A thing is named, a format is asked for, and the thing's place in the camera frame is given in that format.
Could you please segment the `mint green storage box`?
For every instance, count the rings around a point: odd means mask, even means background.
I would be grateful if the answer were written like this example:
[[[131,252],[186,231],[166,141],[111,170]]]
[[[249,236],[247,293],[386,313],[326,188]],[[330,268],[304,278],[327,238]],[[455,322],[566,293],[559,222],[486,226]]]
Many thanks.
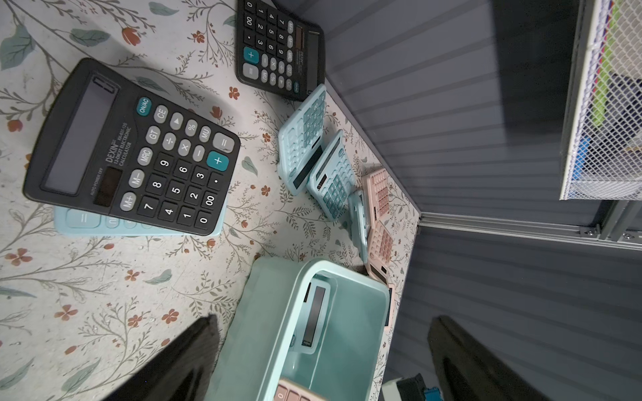
[[[322,258],[259,257],[228,329],[208,400],[287,400],[304,389],[366,400],[391,306],[385,284]]]

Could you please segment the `small pink calculator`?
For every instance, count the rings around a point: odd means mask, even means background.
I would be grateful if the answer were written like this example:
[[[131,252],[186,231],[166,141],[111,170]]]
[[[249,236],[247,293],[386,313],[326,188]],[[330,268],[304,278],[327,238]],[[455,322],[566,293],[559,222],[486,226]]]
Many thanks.
[[[326,401],[326,398],[288,379],[279,379],[274,401]]]

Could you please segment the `large blue calculator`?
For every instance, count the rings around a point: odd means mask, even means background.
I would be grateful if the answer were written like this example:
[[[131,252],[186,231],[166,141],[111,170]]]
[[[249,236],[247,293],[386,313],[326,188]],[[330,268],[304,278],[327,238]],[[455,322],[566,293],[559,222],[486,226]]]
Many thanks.
[[[319,346],[329,310],[331,285],[317,278],[309,283],[290,344],[290,350],[314,354]]]

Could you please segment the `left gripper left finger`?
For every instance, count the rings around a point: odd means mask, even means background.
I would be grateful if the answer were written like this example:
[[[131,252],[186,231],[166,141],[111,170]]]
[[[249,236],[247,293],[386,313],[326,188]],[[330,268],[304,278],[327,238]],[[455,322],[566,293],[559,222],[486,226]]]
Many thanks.
[[[217,361],[218,318],[200,317],[108,400],[203,400]]]

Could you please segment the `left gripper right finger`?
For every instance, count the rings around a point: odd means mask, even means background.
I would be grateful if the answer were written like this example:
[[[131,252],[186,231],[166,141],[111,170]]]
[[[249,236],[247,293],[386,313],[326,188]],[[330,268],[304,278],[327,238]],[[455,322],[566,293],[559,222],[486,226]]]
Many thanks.
[[[444,400],[548,399],[451,317],[434,317],[427,341]]]

